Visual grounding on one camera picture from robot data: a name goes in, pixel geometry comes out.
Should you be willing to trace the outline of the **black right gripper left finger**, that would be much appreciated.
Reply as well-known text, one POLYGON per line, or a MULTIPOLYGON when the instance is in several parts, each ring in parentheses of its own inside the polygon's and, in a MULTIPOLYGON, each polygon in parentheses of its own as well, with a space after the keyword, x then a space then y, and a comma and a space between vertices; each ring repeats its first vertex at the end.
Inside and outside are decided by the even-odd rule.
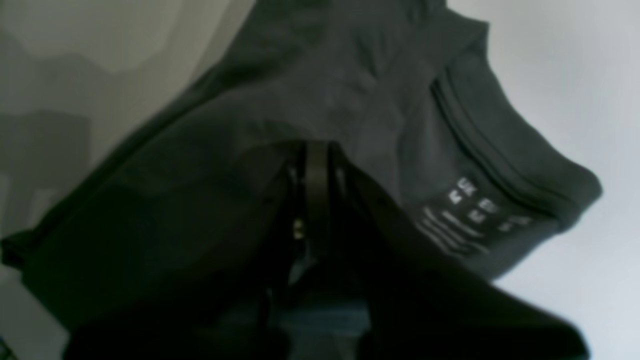
POLYGON ((297 260, 329 255, 328 159, 326 142, 306 143, 237 232, 170 290, 75 331, 64 359, 288 360, 291 337, 271 321, 304 275, 297 260))

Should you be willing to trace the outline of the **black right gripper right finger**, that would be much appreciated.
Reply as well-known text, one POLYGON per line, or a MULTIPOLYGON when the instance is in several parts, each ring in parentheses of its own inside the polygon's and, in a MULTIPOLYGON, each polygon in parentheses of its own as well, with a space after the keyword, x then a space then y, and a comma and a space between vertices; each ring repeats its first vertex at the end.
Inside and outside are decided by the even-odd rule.
POLYGON ((442 253, 330 143, 331 259, 365 300, 359 360, 587 360, 574 326, 442 253))

